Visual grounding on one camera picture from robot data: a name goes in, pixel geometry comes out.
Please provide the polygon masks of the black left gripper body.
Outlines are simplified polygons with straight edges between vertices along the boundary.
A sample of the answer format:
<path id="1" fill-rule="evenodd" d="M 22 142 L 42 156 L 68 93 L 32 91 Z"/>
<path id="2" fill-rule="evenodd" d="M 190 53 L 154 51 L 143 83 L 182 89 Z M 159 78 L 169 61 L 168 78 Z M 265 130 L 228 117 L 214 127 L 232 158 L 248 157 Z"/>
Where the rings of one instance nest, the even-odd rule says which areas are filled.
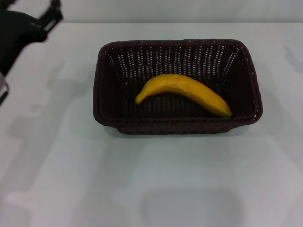
<path id="1" fill-rule="evenodd" d="M 0 72 L 9 72 L 25 46 L 46 39 L 47 32 L 37 18 L 21 12 L 1 10 Z"/>

